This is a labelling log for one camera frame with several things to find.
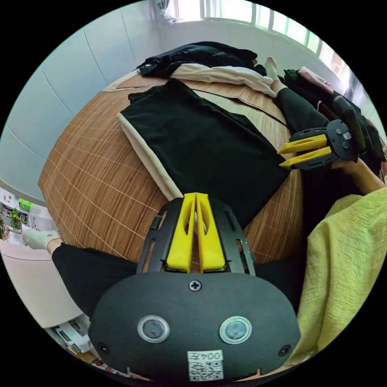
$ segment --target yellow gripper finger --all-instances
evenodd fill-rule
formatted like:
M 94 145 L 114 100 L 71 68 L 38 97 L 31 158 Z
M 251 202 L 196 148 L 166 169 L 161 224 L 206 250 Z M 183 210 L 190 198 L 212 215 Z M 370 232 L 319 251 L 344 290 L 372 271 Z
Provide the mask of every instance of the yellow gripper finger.
M 305 150 L 319 149 L 325 146 L 327 146 L 327 137 L 325 134 L 319 134 L 318 136 L 286 142 L 282 145 L 277 154 L 297 153 Z
M 198 213 L 200 271 L 204 273 L 208 270 L 223 269 L 226 262 L 207 194 L 196 194 L 196 211 Z
M 186 193 L 184 195 L 179 219 L 166 259 L 169 269 L 190 272 L 192 242 L 194 240 L 195 199 L 195 193 Z
M 302 161 L 313 160 L 317 157 L 325 156 L 325 155 L 330 154 L 330 153 L 332 153 L 332 150 L 329 146 L 327 146 L 327 147 L 322 148 L 322 149 L 314 150 L 313 152 L 308 152 L 308 153 L 302 154 L 300 156 L 292 157 L 292 158 L 282 162 L 279 166 L 282 166 L 283 168 L 291 169 L 291 167 L 294 164 L 297 164 L 297 163 L 302 162 Z

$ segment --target bamboo mat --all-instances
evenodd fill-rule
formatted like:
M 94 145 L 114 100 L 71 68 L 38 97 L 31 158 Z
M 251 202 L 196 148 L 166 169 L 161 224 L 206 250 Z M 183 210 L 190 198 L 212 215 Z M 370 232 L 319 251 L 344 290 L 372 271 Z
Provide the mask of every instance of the bamboo mat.
M 50 152 L 38 185 L 66 243 L 138 262 L 146 233 L 166 199 L 116 116 L 128 106 L 128 94 L 147 89 L 98 93 L 72 119 Z M 276 149 L 289 138 L 287 128 L 262 111 L 222 96 L 196 93 L 231 112 L 245 114 Z M 252 171 L 251 179 L 257 178 Z M 299 171 L 289 175 L 245 232 L 256 263 L 286 259 L 299 248 Z M 192 270 L 196 272 L 197 246 L 193 255 Z
M 168 82 L 166 78 L 143 77 L 137 74 L 119 85 L 117 90 L 132 88 L 132 87 L 147 87 L 147 86 L 162 86 Z M 256 92 L 246 85 L 232 85 L 230 83 L 206 83 L 198 81 L 185 81 L 180 79 L 180 82 L 186 84 L 192 90 L 200 90 L 202 92 L 216 94 L 218 96 L 237 99 L 253 108 L 259 109 L 282 124 L 286 125 L 286 120 L 280 109 L 273 104 L 273 101 L 267 95 Z

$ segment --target human arm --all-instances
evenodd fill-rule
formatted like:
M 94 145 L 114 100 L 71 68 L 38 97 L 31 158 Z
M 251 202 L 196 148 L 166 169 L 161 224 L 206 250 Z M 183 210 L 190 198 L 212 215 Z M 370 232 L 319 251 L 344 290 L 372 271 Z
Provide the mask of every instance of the human arm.
M 332 169 L 341 169 L 349 175 L 363 195 L 370 194 L 386 186 L 362 159 L 358 159 L 358 162 L 336 160 L 332 164 Z

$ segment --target white wall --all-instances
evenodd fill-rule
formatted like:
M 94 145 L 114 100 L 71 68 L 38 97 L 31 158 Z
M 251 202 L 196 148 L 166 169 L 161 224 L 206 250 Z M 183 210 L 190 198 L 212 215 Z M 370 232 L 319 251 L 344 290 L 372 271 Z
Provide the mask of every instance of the white wall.
M 66 125 L 100 90 L 161 52 L 147 1 L 110 12 L 64 41 L 10 112 L 0 140 L 0 185 L 42 201 L 37 181 Z

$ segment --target curtain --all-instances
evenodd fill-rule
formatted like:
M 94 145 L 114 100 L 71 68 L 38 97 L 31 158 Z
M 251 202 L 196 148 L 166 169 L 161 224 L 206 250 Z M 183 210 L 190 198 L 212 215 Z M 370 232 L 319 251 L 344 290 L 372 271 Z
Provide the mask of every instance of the curtain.
M 151 14 L 156 22 L 173 24 L 178 19 L 168 13 L 171 0 L 149 0 Z

